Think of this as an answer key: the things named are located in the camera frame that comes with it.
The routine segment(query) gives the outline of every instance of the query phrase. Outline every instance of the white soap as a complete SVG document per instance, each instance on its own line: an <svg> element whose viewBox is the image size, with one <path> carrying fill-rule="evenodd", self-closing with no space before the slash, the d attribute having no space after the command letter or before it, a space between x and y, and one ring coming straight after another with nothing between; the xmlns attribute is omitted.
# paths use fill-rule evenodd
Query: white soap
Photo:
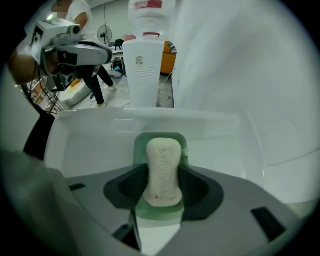
<svg viewBox="0 0 320 256"><path fill-rule="evenodd" d="M179 188L178 166L182 149L172 138L154 138L146 146L149 180L144 199L154 207L170 207L182 199Z"/></svg>

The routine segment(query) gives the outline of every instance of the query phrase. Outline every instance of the orange sofa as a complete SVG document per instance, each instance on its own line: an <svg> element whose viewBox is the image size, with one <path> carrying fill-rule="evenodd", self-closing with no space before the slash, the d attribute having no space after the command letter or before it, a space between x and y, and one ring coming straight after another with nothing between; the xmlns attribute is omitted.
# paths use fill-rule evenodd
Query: orange sofa
<svg viewBox="0 0 320 256"><path fill-rule="evenodd" d="M176 62L176 53L170 54L171 47L168 47L169 41L165 41L164 50L162 56L162 64L161 64L161 73L171 74L174 70L175 62Z"/></svg>

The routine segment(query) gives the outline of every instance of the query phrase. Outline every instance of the black pants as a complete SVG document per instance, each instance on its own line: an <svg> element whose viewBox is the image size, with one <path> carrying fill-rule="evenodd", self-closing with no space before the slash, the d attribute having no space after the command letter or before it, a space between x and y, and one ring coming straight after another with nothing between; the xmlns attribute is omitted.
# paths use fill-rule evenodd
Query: black pants
<svg viewBox="0 0 320 256"><path fill-rule="evenodd" d="M114 82L112 81L111 77L109 76L104 66L100 67L98 74L96 74L95 76L83 78L83 81L85 82L86 86L88 86L89 89L93 92L93 95L96 99L96 103L100 105L104 103L105 100L102 95L101 87L100 87L97 76L99 76L107 86L112 86Z"/></svg>

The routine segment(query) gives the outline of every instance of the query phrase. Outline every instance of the red label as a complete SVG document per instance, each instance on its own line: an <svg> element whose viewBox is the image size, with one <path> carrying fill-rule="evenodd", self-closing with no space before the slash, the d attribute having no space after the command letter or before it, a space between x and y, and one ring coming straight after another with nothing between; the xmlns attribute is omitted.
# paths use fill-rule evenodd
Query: red label
<svg viewBox="0 0 320 256"><path fill-rule="evenodd" d="M156 9L161 9L162 8L162 1L157 1L157 0L147 0L147 1L141 1L141 2L136 2L134 4L135 9L143 9L143 8L156 8Z"/></svg>

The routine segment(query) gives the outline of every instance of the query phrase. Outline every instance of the floor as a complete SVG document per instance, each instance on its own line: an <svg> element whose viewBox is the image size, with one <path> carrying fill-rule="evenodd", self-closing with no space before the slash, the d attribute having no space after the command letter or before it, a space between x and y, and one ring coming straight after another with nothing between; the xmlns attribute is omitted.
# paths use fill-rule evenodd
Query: floor
<svg viewBox="0 0 320 256"><path fill-rule="evenodd" d="M109 64L104 65L106 70L109 70ZM107 107L134 107L135 103L130 94L128 79L126 76L121 78L113 78L116 90L104 90L104 82L98 76L101 86L103 97L107 100ZM90 109L94 108L97 102L90 102L90 95L83 101L73 106L73 110ZM159 78L157 107L159 108L173 108L173 93L172 93L172 80L170 77L161 75Z"/></svg>

